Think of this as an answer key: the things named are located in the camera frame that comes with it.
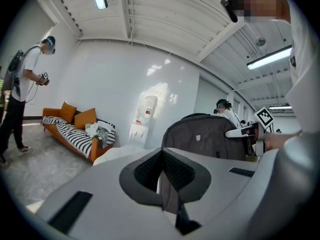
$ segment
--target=gray backrest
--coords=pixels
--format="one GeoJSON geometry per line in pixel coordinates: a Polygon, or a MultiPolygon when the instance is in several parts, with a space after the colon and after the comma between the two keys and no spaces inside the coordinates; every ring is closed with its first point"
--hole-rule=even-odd
{"type": "MultiPolygon", "coordinates": [[[[226,138],[225,133],[237,129],[227,118],[217,115],[198,115],[182,119],[171,125],[162,139],[162,148],[179,150],[214,158],[246,159],[241,138],[226,138]]],[[[176,214],[178,194],[164,173],[160,176],[160,193],[167,212],[176,214]]]]}

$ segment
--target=ceiling beam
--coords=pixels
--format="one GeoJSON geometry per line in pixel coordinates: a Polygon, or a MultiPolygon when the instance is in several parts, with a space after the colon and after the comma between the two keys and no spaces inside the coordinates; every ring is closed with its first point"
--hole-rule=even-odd
{"type": "Polygon", "coordinates": [[[278,81],[282,81],[282,80],[290,79],[291,72],[290,72],[290,70],[286,70],[286,71],[277,73],[276,75],[271,74],[268,76],[264,76],[264,77],[260,77],[260,78],[251,80],[251,81],[242,82],[237,85],[236,90],[239,91],[239,90],[249,89],[249,88],[252,88],[255,86],[274,83],[274,82],[276,82],[275,76],[278,81]]]}
{"type": "Polygon", "coordinates": [[[252,100],[252,103],[259,107],[264,105],[284,105],[287,104],[287,100],[284,97],[281,98],[265,98],[265,99],[258,99],[258,100],[252,100]]]}
{"type": "Polygon", "coordinates": [[[206,45],[206,47],[203,48],[203,50],[197,56],[197,61],[201,62],[223,42],[225,42],[229,37],[231,37],[245,25],[246,23],[243,18],[239,18],[237,23],[230,22],[228,26],[226,26],[214,39],[211,40],[210,43],[206,45]]]}
{"type": "Polygon", "coordinates": [[[129,38],[131,36],[131,28],[129,22],[128,0],[118,0],[118,11],[121,21],[123,36],[129,38]]]}
{"type": "Polygon", "coordinates": [[[69,15],[68,11],[66,10],[64,4],[61,2],[61,0],[50,0],[52,5],[56,8],[57,12],[63,19],[63,21],[67,24],[67,26],[71,29],[71,31],[74,33],[74,35],[77,38],[82,37],[82,32],[76,25],[76,23],[73,21],[72,17],[69,15]]]}

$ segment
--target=person's arm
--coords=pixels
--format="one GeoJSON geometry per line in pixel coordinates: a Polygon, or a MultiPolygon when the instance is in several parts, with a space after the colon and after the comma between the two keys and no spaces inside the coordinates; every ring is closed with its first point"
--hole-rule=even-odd
{"type": "Polygon", "coordinates": [[[43,77],[33,73],[33,70],[37,65],[40,53],[41,51],[38,48],[34,48],[26,55],[23,76],[30,79],[31,81],[34,81],[41,85],[45,85],[48,82],[48,79],[44,79],[43,77]]]}
{"type": "Polygon", "coordinates": [[[23,76],[25,77],[25,78],[28,78],[28,79],[30,79],[31,81],[35,81],[36,83],[40,83],[40,84],[42,84],[42,82],[41,82],[41,76],[39,76],[39,75],[36,75],[35,73],[33,73],[32,72],[32,70],[29,70],[29,69],[25,69],[25,70],[23,70],[23,76]]]}

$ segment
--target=gray floor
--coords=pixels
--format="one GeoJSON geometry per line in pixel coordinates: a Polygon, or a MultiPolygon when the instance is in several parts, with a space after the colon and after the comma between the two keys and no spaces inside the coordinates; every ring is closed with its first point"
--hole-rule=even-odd
{"type": "MultiPolygon", "coordinates": [[[[24,124],[39,123],[28,120],[24,124]]],[[[72,152],[41,125],[23,127],[23,143],[33,152],[18,156],[13,134],[4,157],[9,168],[1,169],[12,195],[23,205],[47,198],[54,190],[92,166],[84,157],[72,152]]]]}

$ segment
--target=black slot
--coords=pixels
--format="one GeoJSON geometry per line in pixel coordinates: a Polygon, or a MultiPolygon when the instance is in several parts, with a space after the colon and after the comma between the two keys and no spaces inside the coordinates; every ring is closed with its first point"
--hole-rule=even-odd
{"type": "Polygon", "coordinates": [[[78,191],[71,199],[50,219],[49,225],[67,234],[77,218],[87,206],[93,195],[88,192],[78,191]]]}
{"type": "Polygon", "coordinates": [[[255,172],[253,170],[245,170],[245,169],[236,168],[236,167],[232,167],[229,170],[229,172],[234,173],[234,174],[247,176],[247,177],[252,177],[255,174],[255,172]]]}

